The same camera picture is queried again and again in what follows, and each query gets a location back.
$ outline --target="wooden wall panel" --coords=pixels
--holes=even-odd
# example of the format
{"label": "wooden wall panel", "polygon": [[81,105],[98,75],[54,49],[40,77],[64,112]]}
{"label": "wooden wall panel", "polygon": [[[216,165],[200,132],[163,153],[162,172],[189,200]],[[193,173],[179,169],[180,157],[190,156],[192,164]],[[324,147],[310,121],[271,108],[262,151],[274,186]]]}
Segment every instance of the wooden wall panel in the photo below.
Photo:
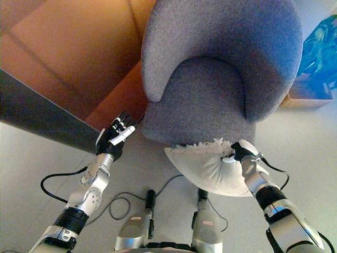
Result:
{"label": "wooden wall panel", "polygon": [[2,69],[17,77],[36,92],[71,112],[79,118],[85,117],[90,110],[82,97],[53,77],[38,61],[24,51],[8,35],[2,36]]}
{"label": "wooden wall panel", "polygon": [[11,29],[12,26],[20,22],[24,17],[37,9],[46,0],[1,0],[1,21],[0,26],[4,29]]}
{"label": "wooden wall panel", "polygon": [[137,121],[145,112],[147,103],[141,80],[141,63],[138,62],[85,122],[100,131],[123,111],[127,111]]}
{"label": "wooden wall panel", "polygon": [[139,118],[147,99],[140,64],[133,67],[154,3],[2,0],[2,68],[97,128],[117,109]]}
{"label": "wooden wall panel", "polygon": [[137,23],[137,28],[143,38],[147,19],[151,14],[156,0],[129,0],[131,3],[132,11]]}
{"label": "wooden wall panel", "polygon": [[5,32],[91,106],[85,116],[140,59],[127,0],[49,0]]}

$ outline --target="robot forearm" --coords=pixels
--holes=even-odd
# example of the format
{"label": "robot forearm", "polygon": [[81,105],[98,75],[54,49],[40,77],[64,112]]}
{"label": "robot forearm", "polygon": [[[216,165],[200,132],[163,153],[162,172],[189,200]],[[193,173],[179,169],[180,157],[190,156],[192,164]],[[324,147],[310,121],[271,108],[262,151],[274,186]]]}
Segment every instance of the robot forearm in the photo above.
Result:
{"label": "robot forearm", "polygon": [[322,252],[323,242],[318,232],[306,221],[300,210],[286,198],[280,188],[272,181],[269,173],[259,164],[262,155],[250,143],[241,140],[232,145],[235,159],[242,164],[242,176],[251,193],[264,211],[269,228],[267,238],[275,253],[297,253],[298,247]]}
{"label": "robot forearm", "polygon": [[96,141],[96,162],[88,165],[80,186],[70,195],[63,212],[29,253],[67,252],[75,247],[89,216],[101,204],[112,163],[121,156],[125,139],[135,130],[132,124],[130,117],[122,113],[107,130],[102,130]]}

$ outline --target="fabric upholstery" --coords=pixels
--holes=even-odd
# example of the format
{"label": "fabric upholstery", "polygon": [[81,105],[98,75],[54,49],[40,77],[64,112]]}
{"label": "fabric upholstery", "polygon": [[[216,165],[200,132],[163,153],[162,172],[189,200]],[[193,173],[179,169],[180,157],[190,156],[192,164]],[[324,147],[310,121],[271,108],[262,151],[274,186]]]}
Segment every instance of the fabric upholstery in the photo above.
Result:
{"label": "fabric upholstery", "polygon": [[219,59],[195,57],[175,69],[161,101],[149,103],[143,134],[169,144],[214,138],[253,143],[255,125],[244,113],[244,87],[238,71]]}
{"label": "fabric upholstery", "polygon": [[[150,101],[159,102],[166,85],[173,84],[170,77],[180,63],[196,56],[218,58],[240,73],[244,88],[239,89],[245,91],[240,116],[244,113],[247,120],[257,122],[281,103],[301,53],[302,27],[291,0],[160,0],[144,36],[144,89]],[[194,97],[187,94],[184,99],[188,98],[193,104]],[[221,99],[216,105],[223,109],[221,103],[226,102]],[[198,111],[207,114],[208,109],[202,108],[205,112]],[[155,111],[159,110],[151,103],[148,113]]]}

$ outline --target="gray floor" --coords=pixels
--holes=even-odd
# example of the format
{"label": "gray floor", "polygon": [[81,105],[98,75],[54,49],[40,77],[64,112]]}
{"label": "gray floor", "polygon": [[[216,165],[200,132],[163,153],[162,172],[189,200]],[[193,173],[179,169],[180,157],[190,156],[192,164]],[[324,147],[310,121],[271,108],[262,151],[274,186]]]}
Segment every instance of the gray floor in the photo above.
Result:
{"label": "gray floor", "polygon": [[[50,173],[76,171],[94,160],[86,152],[67,147],[8,125],[1,127],[1,252],[29,251],[52,224],[63,203],[39,188]],[[269,162],[291,174],[285,194],[306,214],[312,225],[337,246],[337,101],[320,109],[278,109],[258,124],[256,147]],[[123,156],[114,164],[100,210],[118,192],[144,196],[158,191],[178,171],[170,164],[163,145],[136,132],[127,141]],[[282,184],[284,176],[271,172]],[[68,198],[78,177],[51,179],[47,187]],[[143,202],[133,197],[131,212]],[[221,197],[211,194],[217,210],[229,220],[223,232],[224,252],[272,252],[265,237],[267,223],[253,198]],[[153,241],[191,243],[191,221],[196,209],[196,187],[177,178],[158,197]],[[126,203],[113,204],[116,215]],[[108,211],[86,227],[73,252],[109,252],[123,221],[113,220]]]}

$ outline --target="white pillow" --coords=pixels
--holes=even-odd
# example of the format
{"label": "white pillow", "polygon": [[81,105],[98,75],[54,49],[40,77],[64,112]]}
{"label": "white pillow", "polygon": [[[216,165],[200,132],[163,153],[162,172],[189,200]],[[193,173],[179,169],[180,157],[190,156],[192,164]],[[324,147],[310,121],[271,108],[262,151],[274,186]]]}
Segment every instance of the white pillow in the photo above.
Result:
{"label": "white pillow", "polygon": [[233,153],[228,141],[214,139],[212,143],[165,148],[165,153],[187,179],[205,191],[234,197],[252,196],[244,183],[241,164],[221,160]]}

